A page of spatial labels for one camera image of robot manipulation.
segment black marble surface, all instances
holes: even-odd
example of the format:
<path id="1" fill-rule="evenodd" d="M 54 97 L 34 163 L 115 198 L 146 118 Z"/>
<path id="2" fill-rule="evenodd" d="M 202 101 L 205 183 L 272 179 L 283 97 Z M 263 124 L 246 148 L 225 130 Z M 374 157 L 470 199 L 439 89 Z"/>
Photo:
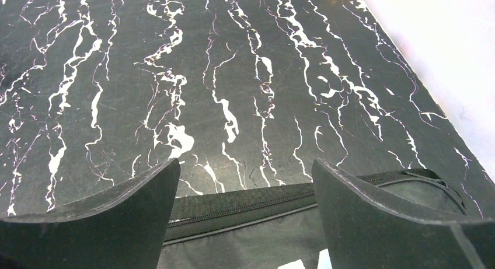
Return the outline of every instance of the black marble surface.
<path id="1" fill-rule="evenodd" d="M 427 167 L 495 214 L 493 183 L 361 0 L 0 0 L 0 47 L 1 216 L 168 158 L 178 196 L 310 182 L 325 158 Z"/>

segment black nylon bag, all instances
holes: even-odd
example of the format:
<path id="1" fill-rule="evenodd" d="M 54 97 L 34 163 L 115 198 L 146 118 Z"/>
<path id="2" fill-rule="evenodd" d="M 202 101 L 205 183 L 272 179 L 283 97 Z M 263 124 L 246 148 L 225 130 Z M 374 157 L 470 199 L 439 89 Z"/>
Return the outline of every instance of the black nylon bag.
<path id="1" fill-rule="evenodd" d="M 313 185 L 177 198 L 158 269 L 330 268 Z"/>

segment black fabric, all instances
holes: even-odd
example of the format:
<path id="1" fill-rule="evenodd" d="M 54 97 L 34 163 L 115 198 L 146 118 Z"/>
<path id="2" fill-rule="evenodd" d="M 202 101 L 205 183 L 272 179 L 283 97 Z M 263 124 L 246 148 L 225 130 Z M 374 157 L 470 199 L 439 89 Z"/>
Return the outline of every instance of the black fabric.
<path id="1" fill-rule="evenodd" d="M 158 269 L 276 269 L 290 263 L 302 263 L 305 269 L 329 268 L 328 265 L 318 267 L 320 252 L 324 251 L 322 255 L 327 256 L 322 233 L 318 210 L 311 208 L 252 226 L 165 246 Z"/>
<path id="2" fill-rule="evenodd" d="M 305 183 L 176 198 L 170 219 L 186 219 L 232 209 L 257 207 L 303 194 L 314 195 L 314 192 L 313 184 Z"/>
<path id="3" fill-rule="evenodd" d="M 256 221 L 316 203 L 311 183 L 177 198 L 165 243 Z"/>
<path id="4" fill-rule="evenodd" d="M 174 160 L 46 214 L 2 218 L 0 264 L 32 269 L 154 269 L 179 175 Z"/>
<path id="5" fill-rule="evenodd" d="M 321 159 L 312 176 L 333 268 L 495 268 L 482 234 L 493 219 L 413 203 Z"/>

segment black bag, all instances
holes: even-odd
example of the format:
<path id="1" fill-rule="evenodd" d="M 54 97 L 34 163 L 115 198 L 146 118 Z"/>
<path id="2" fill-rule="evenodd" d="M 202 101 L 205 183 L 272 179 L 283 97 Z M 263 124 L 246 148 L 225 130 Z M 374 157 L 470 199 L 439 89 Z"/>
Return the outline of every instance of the black bag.
<path id="1" fill-rule="evenodd" d="M 312 175 L 314 185 L 172 207 L 174 161 L 93 199 L 1 222 L 2 268 L 495 268 L 494 220 L 470 216 L 432 171 L 356 177 L 318 159 Z"/>

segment zipper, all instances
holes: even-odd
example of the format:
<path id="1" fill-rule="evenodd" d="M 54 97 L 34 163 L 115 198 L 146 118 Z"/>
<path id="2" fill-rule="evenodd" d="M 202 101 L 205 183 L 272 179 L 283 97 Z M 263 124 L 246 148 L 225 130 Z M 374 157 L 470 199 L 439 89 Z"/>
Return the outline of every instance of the zipper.
<path id="1" fill-rule="evenodd" d="M 252 226 L 252 225 L 255 225 L 255 224 L 258 224 L 258 223 L 263 223 L 265 221 L 270 221 L 270 220 L 273 220 L 273 219 L 282 218 L 282 217 L 287 216 L 287 215 L 295 214 L 295 213 L 301 212 L 301 211 L 306 211 L 308 209 L 312 209 L 312 208 L 316 208 L 316 207 L 318 207 L 318 204 L 317 203 L 314 203 L 314 204 L 307 205 L 305 207 L 293 209 L 293 210 L 290 210 L 290 211 L 285 211 L 285 212 L 282 212 L 280 214 L 275 214 L 275 215 L 267 216 L 265 218 L 260 218 L 260 219 L 257 219 L 255 221 L 249 221 L 249 222 L 241 223 L 241 224 L 238 224 L 238 225 L 232 225 L 232 226 L 229 226 L 229 227 L 226 227 L 226 228 L 221 228 L 221 229 L 214 230 L 214 231 L 199 233 L 199 234 L 195 234 L 195 235 L 192 235 L 192 236 L 183 236 L 183 237 L 178 238 L 178 239 L 166 240 L 162 244 L 162 246 L 163 247 L 170 246 L 172 244 L 184 243 L 184 242 L 188 242 L 188 241 L 191 241 L 191 240 L 196 240 L 196 239 L 201 239 L 201 238 L 204 238 L 204 237 L 216 235 L 216 234 L 219 234 L 219 233 L 229 232 L 229 231 L 240 229 L 240 228 L 244 228 L 244 227 L 247 227 L 247 226 Z"/>
<path id="2" fill-rule="evenodd" d="M 280 199 L 275 199 L 275 200 L 271 200 L 271 201 L 268 201 L 268 202 L 262 202 L 260 204 L 246 206 L 246 207 L 243 207 L 243 208 L 234 208 L 234 209 L 229 209 L 229 210 L 222 211 L 222 212 L 216 212 L 214 214 L 198 216 L 198 217 L 195 217 L 195 218 L 187 218 L 187 219 L 184 219 L 184 220 L 181 220 L 181 221 L 169 223 L 168 224 L 168 227 L 177 227 L 177 226 L 182 226 L 182 225 L 186 225 L 186 224 L 190 224 L 190 223 L 195 223 L 195 222 L 200 222 L 200 221 L 206 221 L 208 219 L 220 218 L 222 216 L 235 215 L 235 214 L 238 214 L 238 213 L 241 213 L 241 212 L 254 211 L 256 209 L 266 208 L 266 207 L 270 207 L 270 206 L 273 206 L 273 205 L 282 204 L 282 203 L 294 201 L 294 200 L 297 200 L 297 199 L 302 199 L 302 198 L 313 196 L 313 195 L 315 195 L 315 191 L 314 190 L 309 191 L 309 192 L 305 192 L 305 193 L 302 193 L 302 194 L 298 194 L 298 195 L 293 195 L 293 196 L 290 196 L 290 197 L 287 197 L 287 198 L 280 198 Z"/>
<path id="3" fill-rule="evenodd" d="M 440 188 L 452 201 L 454 201 L 454 203 L 457 205 L 457 207 L 459 207 L 461 212 L 466 215 L 466 211 L 465 211 L 465 207 L 464 207 L 463 202 L 462 201 L 459 202 L 456 198 L 454 198 L 454 196 L 452 196 L 451 189 L 447 186 L 447 183 L 441 179 L 434 179 L 434 178 L 422 176 L 422 175 L 419 175 L 417 173 L 409 172 L 407 170 L 400 171 L 399 173 L 387 172 L 387 173 L 381 173 L 381 174 L 375 174 L 375 175 L 369 175 L 369 176 L 368 175 L 358 176 L 358 178 L 363 180 L 363 181 L 366 181 L 367 183 L 371 183 L 377 187 L 387 186 L 390 184 L 400 183 L 400 182 L 404 182 L 404 181 L 421 181 L 423 183 L 432 184 L 432 185 Z M 386 182 L 374 184 L 373 182 L 375 182 L 375 181 L 386 181 Z M 286 203 L 286 202 L 290 202 L 290 201 L 294 201 L 294 200 L 298 200 L 298 199 L 302 199 L 302 198 L 314 196 L 314 195 L 315 195 L 315 191 L 312 190 L 312 191 L 305 192 L 302 194 L 292 195 L 292 196 L 287 197 L 287 198 L 279 198 L 279 199 L 275 199 L 275 200 L 268 201 L 268 202 L 262 202 L 260 204 L 254 204 L 251 206 L 246 206 L 243 208 L 233 208 L 233 209 L 229 209 L 229 210 L 222 211 L 222 212 L 216 212 L 216 213 L 209 214 L 209 215 L 203 215 L 203 216 L 198 216 L 198 217 L 194 217 L 194 218 L 182 219 L 181 221 L 169 223 L 168 227 L 172 228 L 172 227 L 177 227 L 177 226 L 183 226 L 183 225 L 187 225 L 190 223 L 206 221 L 208 219 L 220 218 L 222 216 L 229 216 L 229 215 L 235 215 L 235 214 L 238 214 L 241 212 L 254 211 L 256 209 L 266 208 L 266 207 L 270 207 L 273 205 L 282 204 L 282 203 Z"/>

